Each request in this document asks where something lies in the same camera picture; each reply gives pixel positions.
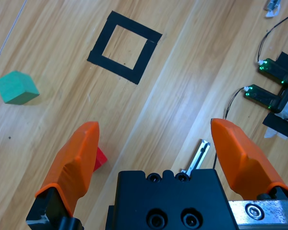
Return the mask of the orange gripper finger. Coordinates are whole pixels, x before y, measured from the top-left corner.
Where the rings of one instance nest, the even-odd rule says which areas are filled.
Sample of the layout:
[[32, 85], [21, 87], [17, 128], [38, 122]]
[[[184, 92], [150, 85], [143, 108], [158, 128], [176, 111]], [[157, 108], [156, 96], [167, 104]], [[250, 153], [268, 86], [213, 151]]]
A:
[[211, 134], [219, 163], [229, 187], [245, 200], [255, 200], [274, 187], [288, 193], [288, 186], [263, 151], [234, 123], [211, 120]]
[[98, 141], [98, 122], [86, 122], [59, 150], [26, 217], [30, 229], [84, 229], [73, 214], [77, 201], [88, 191]]

